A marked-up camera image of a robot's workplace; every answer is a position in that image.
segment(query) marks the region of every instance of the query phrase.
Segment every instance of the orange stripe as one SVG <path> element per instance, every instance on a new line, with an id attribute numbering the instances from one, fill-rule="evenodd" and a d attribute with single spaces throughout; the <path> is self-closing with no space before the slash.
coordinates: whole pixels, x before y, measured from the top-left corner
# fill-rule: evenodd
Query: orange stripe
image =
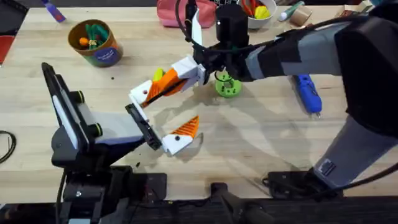
<path id="1" fill-rule="evenodd" d="M 173 131 L 171 134 L 187 135 L 192 138 L 197 134 L 199 127 L 199 116 L 192 118 L 190 121 L 183 124 L 177 130 Z"/>
<path id="2" fill-rule="evenodd" d="M 161 91 L 165 90 L 169 86 L 177 83 L 178 81 L 180 81 L 180 79 L 178 78 L 177 72 L 173 68 L 170 69 L 168 72 L 166 72 L 166 74 L 164 74 L 164 76 L 160 80 L 152 82 L 152 86 L 150 87 L 150 90 L 148 92 L 146 102 L 158 95 Z M 186 81 L 181 83 L 165 96 L 170 96 L 176 92 L 179 92 L 185 83 Z"/>

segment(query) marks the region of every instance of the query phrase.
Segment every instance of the pink bag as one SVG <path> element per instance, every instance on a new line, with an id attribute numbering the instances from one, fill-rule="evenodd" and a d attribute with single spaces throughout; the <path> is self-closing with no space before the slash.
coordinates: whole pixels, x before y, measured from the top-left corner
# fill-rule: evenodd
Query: pink bag
<path id="1" fill-rule="evenodd" d="M 185 5 L 188 0 L 181 0 L 179 7 L 179 15 L 182 24 L 185 20 Z M 175 19 L 175 2 L 176 0 L 158 0 L 157 1 L 157 16 L 163 26 L 178 27 L 177 20 Z M 199 8 L 199 24 L 202 28 L 209 28 L 213 25 L 216 19 L 217 5 L 209 0 L 197 0 Z"/>

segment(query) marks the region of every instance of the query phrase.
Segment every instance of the cylindrical container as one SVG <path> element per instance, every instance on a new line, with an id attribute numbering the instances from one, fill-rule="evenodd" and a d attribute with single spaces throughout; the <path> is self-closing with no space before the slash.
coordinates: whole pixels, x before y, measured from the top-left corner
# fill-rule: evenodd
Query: cylindrical container
<path id="1" fill-rule="evenodd" d="M 299 6 L 294 12 L 293 15 L 290 17 L 290 22 L 295 24 L 296 26 L 302 26 L 311 16 L 312 10 L 305 7 Z"/>
<path id="2" fill-rule="evenodd" d="M 242 1 L 250 2 L 248 0 L 240 0 L 239 4 L 242 5 Z M 276 3 L 274 0 L 258 0 L 261 2 L 263 5 L 267 6 L 268 11 L 269 11 L 269 17 L 265 19 L 255 19 L 253 17 L 249 17 L 248 19 L 248 26 L 249 29 L 260 29 L 264 25 L 266 25 L 269 21 L 271 21 L 272 16 L 275 15 L 276 13 Z"/>
<path id="3" fill-rule="evenodd" d="M 81 37 L 88 37 L 86 32 L 86 24 L 93 25 L 98 24 L 104 27 L 108 31 L 108 39 L 104 44 L 100 45 L 96 49 L 87 50 L 79 44 Z M 97 67 L 109 67 L 117 63 L 123 56 L 123 48 L 116 42 L 111 29 L 106 25 L 105 22 L 90 19 L 77 24 L 68 35 L 68 42 L 81 56 L 83 56 L 89 63 Z"/>

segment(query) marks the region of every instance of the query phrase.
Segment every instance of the gray padding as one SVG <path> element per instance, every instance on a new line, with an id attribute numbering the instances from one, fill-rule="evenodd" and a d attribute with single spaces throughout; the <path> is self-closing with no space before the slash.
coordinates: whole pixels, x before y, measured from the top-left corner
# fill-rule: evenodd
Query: gray padding
<path id="1" fill-rule="evenodd" d="M 259 64 L 258 55 L 264 49 L 265 46 L 259 47 L 256 50 L 250 52 L 249 56 L 246 58 L 246 66 L 248 67 L 250 76 L 254 79 L 262 79 L 264 78 L 264 74 L 261 71 L 261 67 Z"/>
<path id="2" fill-rule="evenodd" d="M 351 183 L 396 144 L 398 139 L 369 131 L 349 116 L 314 166 L 314 173 L 329 187 L 341 187 Z"/>
<path id="3" fill-rule="evenodd" d="M 335 34 L 348 25 L 347 22 L 326 27 L 306 35 L 298 42 L 302 62 L 282 62 L 286 75 L 332 74 L 341 75 Z"/>

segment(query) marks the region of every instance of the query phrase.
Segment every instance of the blue marker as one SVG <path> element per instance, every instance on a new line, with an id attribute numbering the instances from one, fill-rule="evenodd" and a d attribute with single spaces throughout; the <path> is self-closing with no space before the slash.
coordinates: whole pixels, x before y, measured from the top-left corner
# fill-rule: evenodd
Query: blue marker
<path id="1" fill-rule="evenodd" d="M 299 93 L 303 105 L 308 113 L 316 114 L 321 118 L 322 100 L 313 84 L 310 75 L 294 75 L 297 93 Z"/>
<path id="2" fill-rule="evenodd" d="M 63 22 L 65 20 L 65 16 L 63 16 L 62 13 L 49 2 L 49 0 L 42 0 L 42 2 L 44 3 L 44 6 L 48 12 L 51 13 L 52 17 L 54 17 L 57 22 Z"/>

